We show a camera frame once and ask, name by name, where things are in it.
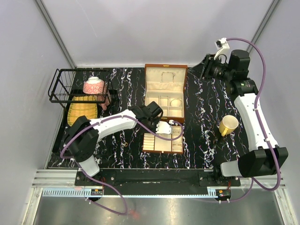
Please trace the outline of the brown jewelry tray insert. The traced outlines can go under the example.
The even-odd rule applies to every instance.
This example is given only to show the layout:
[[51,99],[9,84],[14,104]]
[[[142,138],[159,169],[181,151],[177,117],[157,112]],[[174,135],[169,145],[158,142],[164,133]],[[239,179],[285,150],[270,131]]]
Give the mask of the brown jewelry tray insert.
[[183,135],[181,127],[172,125],[171,134],[159,134],[159,136],[167,139],[178,139],[167,141],[158,138],[150,133],[145,133],[143,137],[142,150],[143,152],[164,153],[164,154],[183,154]]

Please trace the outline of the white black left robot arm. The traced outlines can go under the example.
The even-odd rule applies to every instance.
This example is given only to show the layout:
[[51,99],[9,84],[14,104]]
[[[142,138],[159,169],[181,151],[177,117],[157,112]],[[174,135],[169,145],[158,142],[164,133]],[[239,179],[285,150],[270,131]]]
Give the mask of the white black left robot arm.
[[65,147],[71,158],[85,171],[85,180],[92,186],[101,181],[100,168],[94,157],[96,144],[106,136],[140,125],[146,131],[156,131],[163,115],[162,108],[156,103],[131,106],[115,115],[99,119],[80,116],[69,129],[65,138]]

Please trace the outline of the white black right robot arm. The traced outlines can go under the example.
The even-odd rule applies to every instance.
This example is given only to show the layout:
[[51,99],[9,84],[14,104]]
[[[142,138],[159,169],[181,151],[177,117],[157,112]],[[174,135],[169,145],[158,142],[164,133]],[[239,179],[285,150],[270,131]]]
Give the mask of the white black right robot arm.
[[225,81],[227,94],[237,108],[247,133],[249,152],[238,160],[225,162],[213,173],[214,183],[223,186],[230,177],[244,178],[274,175],[288,157],[268,128],[260,103],[256,100],[258,88],[248,78],[250,56],[247,51],[233,50],[225,62],[214,54],[206,54],[193,69],[197,77]]

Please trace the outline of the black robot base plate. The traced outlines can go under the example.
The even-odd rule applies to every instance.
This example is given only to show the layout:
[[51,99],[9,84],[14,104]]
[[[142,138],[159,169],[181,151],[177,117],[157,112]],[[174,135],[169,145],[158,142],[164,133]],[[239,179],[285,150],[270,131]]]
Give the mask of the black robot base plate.
[[221,178],[204,169],[100,169],[94,179],[122,195],[209,195],[208,188],[239,187],[236,178]]

